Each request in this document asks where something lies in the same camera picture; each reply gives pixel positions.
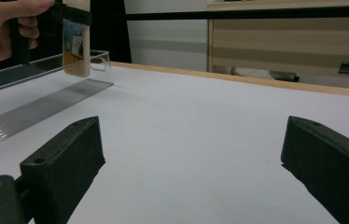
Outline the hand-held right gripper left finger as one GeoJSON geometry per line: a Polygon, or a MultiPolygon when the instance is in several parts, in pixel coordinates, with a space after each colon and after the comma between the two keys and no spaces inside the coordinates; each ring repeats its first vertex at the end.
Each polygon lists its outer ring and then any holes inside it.
{"type": "Polygon", "coordinates": [[[104,164],[97,117],[68,125],[22,161],[35,224],[66,224],[104,164]]]}

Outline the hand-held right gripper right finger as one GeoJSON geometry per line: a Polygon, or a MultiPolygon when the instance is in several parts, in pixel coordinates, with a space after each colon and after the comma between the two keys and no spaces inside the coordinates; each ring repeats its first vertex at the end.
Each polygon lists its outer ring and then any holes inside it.
{"type": "Polygon", "coordinates": [[[340,223],[349,224],[349,138],[289,117],[281,162],[340,223]]]}

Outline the beige illustrated phone case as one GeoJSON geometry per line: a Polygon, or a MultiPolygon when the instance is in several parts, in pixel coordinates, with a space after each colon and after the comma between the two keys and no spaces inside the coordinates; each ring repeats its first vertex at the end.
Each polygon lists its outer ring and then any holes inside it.
{"type": "Polygon", "coordinates": [[[63,67],[68,75],[90,75],[90,27],[63,19],[63,67]]]}

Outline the clear plastic tray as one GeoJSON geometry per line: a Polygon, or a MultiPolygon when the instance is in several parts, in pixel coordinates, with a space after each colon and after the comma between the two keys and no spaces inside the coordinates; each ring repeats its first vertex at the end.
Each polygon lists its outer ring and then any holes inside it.
{"type": "Polygon", "coordinates": [[[88,77],[66,74],[62,54],[0,70],[0,142],[111,87],[109,53],[90,62],[88,77]]]}

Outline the black curtain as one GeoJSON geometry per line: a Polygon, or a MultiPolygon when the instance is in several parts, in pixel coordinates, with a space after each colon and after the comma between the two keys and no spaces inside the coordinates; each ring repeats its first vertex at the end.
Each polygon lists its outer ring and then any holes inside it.
{"type": "Polygon", "coordinates": [[[124,0],[91,0],[91,48],[106,50],[114,62],[132,61],[124,0]]]}

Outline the grey and black bundle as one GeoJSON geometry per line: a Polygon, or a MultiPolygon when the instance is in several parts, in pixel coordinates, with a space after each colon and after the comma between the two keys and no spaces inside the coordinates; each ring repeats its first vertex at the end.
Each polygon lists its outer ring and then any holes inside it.
{"type": "Polygon", "coordinates": [[[300,80],[300,76],[298,73],[280,72],[280,71],[273,71],[273,70],[232,67],[231,73],[233,75],[242,76],[242,77],[255,77],[255,78],[282,80],[282,81],[290,81],[290,82],[298,82],[300,80]]]}

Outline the light wooden desk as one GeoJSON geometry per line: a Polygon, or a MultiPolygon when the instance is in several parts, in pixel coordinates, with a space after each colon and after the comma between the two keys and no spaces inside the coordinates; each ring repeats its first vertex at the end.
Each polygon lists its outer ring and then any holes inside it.
{"type": "Polygon", "coordinates": [[[274,19],[210,20],[208,68],[233,67],[301,74],[349,75],[349,0],[241,0],[216,2],[213,10],[242,13],[281,9],[274,19]]]}

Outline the black horizontal rail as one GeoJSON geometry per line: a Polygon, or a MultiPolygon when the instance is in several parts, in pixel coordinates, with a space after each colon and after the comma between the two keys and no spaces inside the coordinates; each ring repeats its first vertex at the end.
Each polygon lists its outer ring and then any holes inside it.
{"type": "Polygon", "coordinates": [[[349,18],[349,6],[126,14],[127,21],[349,18]]]}

